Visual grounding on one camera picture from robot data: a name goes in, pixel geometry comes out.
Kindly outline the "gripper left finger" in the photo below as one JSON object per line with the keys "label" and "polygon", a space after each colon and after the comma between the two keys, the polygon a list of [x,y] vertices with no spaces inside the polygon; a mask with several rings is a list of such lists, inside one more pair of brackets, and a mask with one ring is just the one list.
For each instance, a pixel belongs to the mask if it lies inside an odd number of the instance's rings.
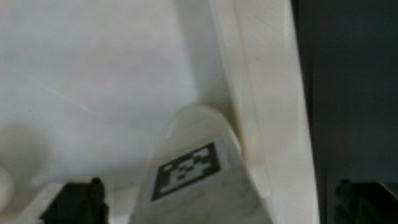
{"label": "gripper left finger", "polygon": [[38,220],[42,224],[108,224],[104,184],[99,178],[63,185]]}

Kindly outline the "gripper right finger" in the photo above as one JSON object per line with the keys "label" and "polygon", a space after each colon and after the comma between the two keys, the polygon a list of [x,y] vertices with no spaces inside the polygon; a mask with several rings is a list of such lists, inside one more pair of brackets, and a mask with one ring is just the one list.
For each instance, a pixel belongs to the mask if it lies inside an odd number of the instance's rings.
{"label": "gripper right finger", "polygon": [[333,224],[398,224],[398,182],[351,182],[335,188]]}

